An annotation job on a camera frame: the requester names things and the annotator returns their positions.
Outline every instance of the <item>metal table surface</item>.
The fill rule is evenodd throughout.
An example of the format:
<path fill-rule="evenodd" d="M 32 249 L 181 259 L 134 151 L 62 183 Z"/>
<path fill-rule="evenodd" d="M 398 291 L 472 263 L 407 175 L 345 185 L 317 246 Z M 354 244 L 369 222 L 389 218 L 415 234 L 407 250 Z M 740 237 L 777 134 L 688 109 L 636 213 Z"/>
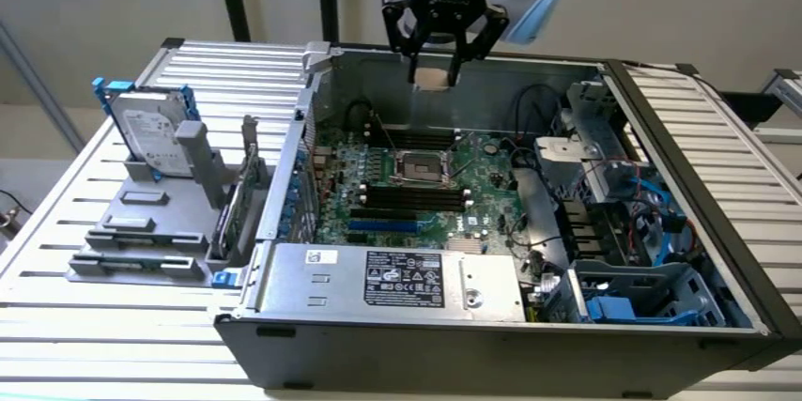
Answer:
<path fill-rule="evenodd" d="M 239 162 L 239 118 L 263 118 L 263 156 L 277 156 L 282 110 L 294 102 L 302 47 L 187 41 L 143 74 L 163 85 L 191 83 L 213 146 Z M 249 383 L 211 326 L 237 290 L 71 283 L 63 278 L 85 234 L 127 176 L 127 148 L 107 120 L 18 239 L 0 254 L 0 399 L 251 400 L 430 399 L 434 396 L 269 392 Z M 802 250 L 796 266 L 772 267 L 802 315 Z M 802 399 L 802 355 L 756 372 L 724 372 L 674 401 Z"/>

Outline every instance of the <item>white wall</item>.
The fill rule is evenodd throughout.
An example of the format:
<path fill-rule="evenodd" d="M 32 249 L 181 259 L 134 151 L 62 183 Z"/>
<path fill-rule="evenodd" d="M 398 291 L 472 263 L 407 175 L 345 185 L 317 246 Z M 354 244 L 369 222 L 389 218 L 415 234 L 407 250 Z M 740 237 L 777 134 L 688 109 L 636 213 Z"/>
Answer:
<path fill-rule="evenodd" d="M 246 4 L 257 39 L 321 38 L 318 0 Z M 341 0 L 343 40 L 385 42 L 379 4 Z M 0 17 L 70 106 L 95 106 L 95 75 L 134 78 L 165 37 L 231 38 L 223 0 L 0 0 Z M 802 0 L 564 0 L 524 51 L 690 62 L 722 87 L 754 89 L 772 68 L 802 68 L 801 23 Z M 0 83 L 11 77 L 0 65 Z"/>

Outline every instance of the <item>warning label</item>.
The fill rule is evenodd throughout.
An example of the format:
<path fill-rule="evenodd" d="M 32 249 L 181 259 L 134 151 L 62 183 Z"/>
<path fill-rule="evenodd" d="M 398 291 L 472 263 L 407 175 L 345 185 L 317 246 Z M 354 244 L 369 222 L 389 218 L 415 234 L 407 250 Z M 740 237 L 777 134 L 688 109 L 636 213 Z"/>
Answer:
<path fill-rule="evenodd" d="M 370 305 L 444 308 L 439 254 L 369 252 L 365 302 Z"/>

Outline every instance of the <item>capacitor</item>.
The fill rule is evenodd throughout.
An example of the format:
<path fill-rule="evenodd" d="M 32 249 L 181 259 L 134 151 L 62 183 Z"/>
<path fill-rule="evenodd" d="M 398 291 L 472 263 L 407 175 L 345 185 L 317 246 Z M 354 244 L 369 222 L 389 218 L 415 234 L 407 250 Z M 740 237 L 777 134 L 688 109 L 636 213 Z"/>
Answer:
<path fill-rule="evenodd" d="M 488 143 L 484 147 L 482 150 L 485 151 L 485 154 L 488 155 L 497 155 L 500 153 L 500 147 L 497 145 L 494 145 L 493 143 Z"/>

